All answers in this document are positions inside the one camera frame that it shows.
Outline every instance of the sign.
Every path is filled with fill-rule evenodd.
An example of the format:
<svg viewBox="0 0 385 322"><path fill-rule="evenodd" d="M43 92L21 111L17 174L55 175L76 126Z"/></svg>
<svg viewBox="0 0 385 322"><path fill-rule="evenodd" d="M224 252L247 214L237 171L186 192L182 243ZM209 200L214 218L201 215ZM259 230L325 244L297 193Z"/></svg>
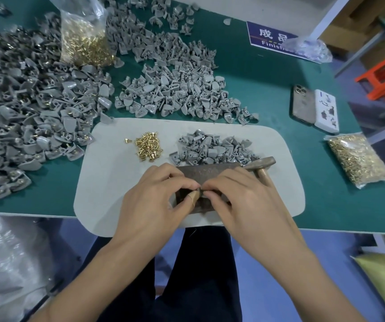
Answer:
<svg viewBox="0 0 385 322"><path fill-rule="evenodd" d="M302 55L298 55L294 52L290 52L281 48L283 41L289 38L296 38L298 37L297 35L262 26L250 21L247 22L247 30L249 33L249 41L252 46L258 46L260 48L265 48L266 50L292 55L301 59L307 59Z"/></svg>

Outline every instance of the pile of gray plastic parts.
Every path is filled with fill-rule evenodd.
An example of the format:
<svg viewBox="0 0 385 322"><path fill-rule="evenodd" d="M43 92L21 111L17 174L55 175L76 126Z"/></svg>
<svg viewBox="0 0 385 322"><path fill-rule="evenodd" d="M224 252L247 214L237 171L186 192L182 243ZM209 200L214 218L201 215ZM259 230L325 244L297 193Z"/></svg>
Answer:
<svg viewBox="0 0 385 322"><path fill-rule="evenodd" d="M201 130L188 133L179 138L180 151L169 155L170 160L176 166L181 162L188 165L217 164L217 163L240 163L246 165L260 157L248 147L252 142L248 139L238 141L230 136L221 140L220 136L206 134Z"/></svg>
<svg viewBox="0 0 385 322"><path fill-rule="evenodd" d="M137 118L157 112L165 117L181 110L184 115L203 120L216 121L223 117L228 123L237 119L243 125L258 121L257 113L242 109L238 99L228 98L224 77L213 75L213 69L217 68L214 60L216 50L208 50L201 41L186 44L175 32L154 34L147 30L146 23L137 19L131 6L145 9L148 0L129 0L124 4L116 0L100 1L109 4L107 33L112 49L120 54L132 51L137 62L155 61L153 67L144 64L143 75L139 78L126 77L121 82L125 90L115 97L116 108L125 108ZM171 29L176 30L178 21L185 18L185 12L178 5L170 15L170 5L170 0L152 0L154 16L150 22L163 18ZM195 4L188 6L186 15L191 16L198 9ZM186 30L189 31L184 25L180 33Z"/></svg>
<svg viewBox="0 0 385 322"><path fill-rule="evenodd" d="M93 142L93 120L115 91L91 65L58 62L60 19L49 13L39 31L0 33L0 199L31 184L25 171L65 155L73 161Z"/></svg>

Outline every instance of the black pants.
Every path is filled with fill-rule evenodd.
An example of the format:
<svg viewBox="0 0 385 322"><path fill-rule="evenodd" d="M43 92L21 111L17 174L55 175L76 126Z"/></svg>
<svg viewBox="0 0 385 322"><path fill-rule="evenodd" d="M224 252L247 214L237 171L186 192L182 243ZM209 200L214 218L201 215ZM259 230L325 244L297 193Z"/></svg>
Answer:
<svg viewBox="0 0 385 322"><path fill-rule="evenodd" d="M97 238L84 267L110 238ZM155 299L154 259L100 315L106 321L241 322L239 287L225 227L187 228L162 296Z"/></svg>

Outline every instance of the person's right hand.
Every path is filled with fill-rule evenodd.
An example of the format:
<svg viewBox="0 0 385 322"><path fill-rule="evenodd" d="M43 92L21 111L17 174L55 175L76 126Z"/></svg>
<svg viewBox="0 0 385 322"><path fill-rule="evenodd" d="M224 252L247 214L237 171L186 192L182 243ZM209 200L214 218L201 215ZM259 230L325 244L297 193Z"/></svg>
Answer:
<svg viewBox="0 0 385 322"><path fill-rule="evenodd" d="M206 181L201 189L206 190L204 195L211 200L230 234L267 269L278 269L278 258L285 259L293 251L307 249L278 209L284 204L272 196L276 191L245 169L226 169ZM226 195L231 205L212 190Z"/></svg>

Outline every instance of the white tray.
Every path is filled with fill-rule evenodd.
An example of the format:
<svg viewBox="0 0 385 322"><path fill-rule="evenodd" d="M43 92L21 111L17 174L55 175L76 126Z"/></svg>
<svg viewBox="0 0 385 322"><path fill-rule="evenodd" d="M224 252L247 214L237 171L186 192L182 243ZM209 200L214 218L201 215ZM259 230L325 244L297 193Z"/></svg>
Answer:
<svg viewBox="0 0 385 322"><path fill-rule="evenodd" d="M305 208L304 189L282 136L274 129L258 125L221 124L207 122L169 121L161 119L119 118L113 124L99 123L92 134L96 142L85 153L76 189L73 208L83 226L93 234L112 237L115 233L119 209L124 194L139 181L152 165L170 162L168 155L178 151L179 137L200 129L220 135L221 139L235 136L249 139L251 149L262 157L274 156L276 164L268 170L291 216ZM134 143L145 132L158 132L164 150L155 162L140 162ZM189 215L181 227L222 225L216 212Z"/></svg>

